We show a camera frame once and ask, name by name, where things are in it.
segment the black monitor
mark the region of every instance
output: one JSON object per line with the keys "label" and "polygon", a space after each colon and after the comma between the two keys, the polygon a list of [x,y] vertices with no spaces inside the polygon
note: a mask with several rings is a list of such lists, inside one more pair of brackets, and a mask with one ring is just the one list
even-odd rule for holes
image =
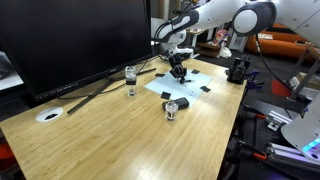
{"label": "black monitor", "polygon": [[0,47],[36,100],[152,57],[144,0],[0,0]]}

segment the wooden tabletop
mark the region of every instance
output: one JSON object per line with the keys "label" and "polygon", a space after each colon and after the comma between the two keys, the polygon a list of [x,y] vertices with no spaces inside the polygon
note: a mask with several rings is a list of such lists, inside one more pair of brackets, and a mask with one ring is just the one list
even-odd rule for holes
{"label": "wooden tabletop", "polygon": [[[122,88],[100,95],[72,115],[82,99],[53,100],[1,122],[27,179],[216,179],[245,85],[227,81],[225,68],[198,60],[183,65],[212,76],[191,108],[168,122],[159,94],[144,88],[155,73],[170,69],[153,60],[138,77],[137,96]],[[96,82],[67,96],[92,92]],[[56,120],[35,120],[42,110],[61,106]]]}

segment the orange couch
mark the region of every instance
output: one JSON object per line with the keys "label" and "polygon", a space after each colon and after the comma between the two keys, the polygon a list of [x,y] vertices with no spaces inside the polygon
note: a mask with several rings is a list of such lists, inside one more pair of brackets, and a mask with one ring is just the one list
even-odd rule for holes
{"label": "orange couch", "polygon": [[[287,27],[280,24],[274,24],[273,28],[278,29],[278,31],[287,30]],[[289,57],[290,59],[298,60],[306,49],[306,46],[295,43],[297,40],[303,42],[307,41],[297,34],[267,30],[262,31],[261,33],[273,36],[273,39],[259,38],[261,52],[263,55],[281,56],[284,58]],[[248,52],[257,52],[255,36],[248,38],[246,50]],[[308,56],[305,60],[312,63],[315,59],[312,56]]]}

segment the glass cup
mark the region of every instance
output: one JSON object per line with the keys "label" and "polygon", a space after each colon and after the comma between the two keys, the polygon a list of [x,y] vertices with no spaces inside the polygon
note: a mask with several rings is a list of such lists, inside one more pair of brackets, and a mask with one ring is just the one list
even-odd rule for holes
{"label": "glass cup", "polygon": [[169,121],[173,121],[178,111],[178,104],[174,101],[166,104],[166,116],[165,118]]}

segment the black device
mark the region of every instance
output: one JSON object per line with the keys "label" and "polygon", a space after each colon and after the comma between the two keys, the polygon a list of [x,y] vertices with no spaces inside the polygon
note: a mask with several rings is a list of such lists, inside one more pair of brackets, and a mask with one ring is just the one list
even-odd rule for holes
{"label": "black device", "polygon": [[245,79],[245,74],[251,64],[250,57],[247,55],[241,55],[240,58],[237,57],[233,65],[226,70],[228,75],[227,81],[235,84],[243,84]]}
{"label": "black device", "polygon": [[0,0],[0,47],[35,100],[152,57],[145,1]]}
{"label": "black device", "polygon": [[[178,104],[178,110],[186,109],[187,107],[189,107],[189,101],[185,97],[182,97],[182,98],[179,98],[179,99],[176,99],[176,100],[172,100],[172,101],[174,101],[175,103]],[[172,101],[163,102],[162,103],[162,109],[165,111],[166,110],[166,104],[168,102],[172,102]]]}

